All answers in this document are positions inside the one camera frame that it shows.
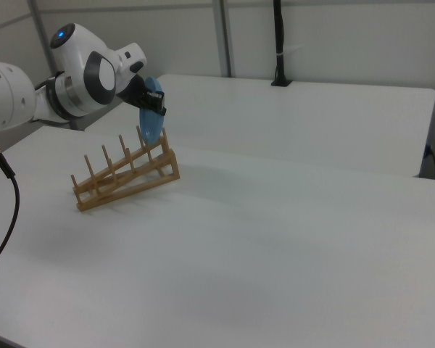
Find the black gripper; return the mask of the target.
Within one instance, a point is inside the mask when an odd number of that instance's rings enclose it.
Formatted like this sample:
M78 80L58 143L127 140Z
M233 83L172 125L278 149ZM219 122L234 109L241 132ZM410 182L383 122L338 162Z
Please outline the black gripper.
M117 94L123 102L139 109L151 110L158 115L165 115L165 94L162 91L149 92L144 79L135 74L126 88Z

